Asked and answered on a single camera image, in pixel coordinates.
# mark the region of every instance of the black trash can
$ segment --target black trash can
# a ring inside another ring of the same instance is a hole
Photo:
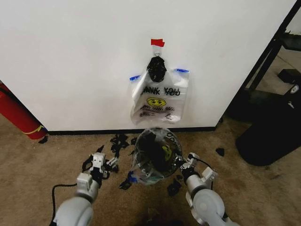
[[[301,91],[294,85],[265,109],[237,140],[241,157],[255,166],[270,165],[301,145]]]

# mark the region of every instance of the yellow band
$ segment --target yellow band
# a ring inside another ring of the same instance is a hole
[[[32,134],[32,133],[35,133],[35,132],[39,132],[42,128],[44,128],[44,126],[42,126],[42,125],[40,125],[39,127],[37,127],[34,131],[32,131],[32,132],[29,132],[29,133],[24,133],[24,134]]]

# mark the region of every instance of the gray robot arm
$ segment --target gray robot arm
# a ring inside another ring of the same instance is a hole
[[[80,173],[77,177],[77,191],[75,196],[64,201],[58,208],[52,225],[57,226],[88,226],[93,217],[92,204],[97,198],[98,189],[102,180],[107,179],[109,171],[114,171],[118,166],[116,157],[105,159],[105,154],[93,153],[88,161],[92,167],[90,173]]]
[[[190,153],[180,167],[187,185],[186,200],[193,217],[200,225],[208,223],[210,226],[239,226],[225,214],[225,206],[218,193],[210,189],[218,174],[207,167],[200,176],[194,170],[198,161],[199,156]]]

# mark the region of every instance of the white wall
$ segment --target white wall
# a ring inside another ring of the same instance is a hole
[[[287,26],[286,32],[301,35],[301,9],[298,10],[292,21]]]
[[[215,126],[295,2],[2,0],[0,79],[48,130],[133,129],[128,78],[163,38],[191,71],[175,126]]]

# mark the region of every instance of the floor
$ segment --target floor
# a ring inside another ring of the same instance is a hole
[[[297,61],[288,64],[287,55],[281,50],[259,89],[277,93],[287,90],[275,74],[282,68],[300,66]],[[299,225],[300,148],[268,167],[249,165],[235,147],[235,139],[248,127],[247,123],[225,117],[216,131],[176,135],[185,156],[195,152],[219,173],[214,190],[222,197],[233,221],[241,226]],[[82,162],[102,145],[105,145],[103,152],[108,158],[113,157],[110,144],[113,136],[49,136],[46,143],[39,144],[0,116],[0,225],[48,225],[52,216],[52,186],[75,183]],[[128,134],[127,141],[130,143],[136,136]],[[225,149],[223,157],[215,151],[218,147]],[[119,189],[131,167],[129,154],[133,148],[130,145],[120,151],[120,171],[103,182],[94,203],[92,225],[142,226],[153,213],[157,213],[158,225],[169,225],[174,219],[186,226],[197,225],[185,200],[184,183],[176,196],[167,194],[167,186],[179,172],[152,186],[133,185],[126,191]],[[59,205],[74,192],[74,187],[58,188],[56,203]]]

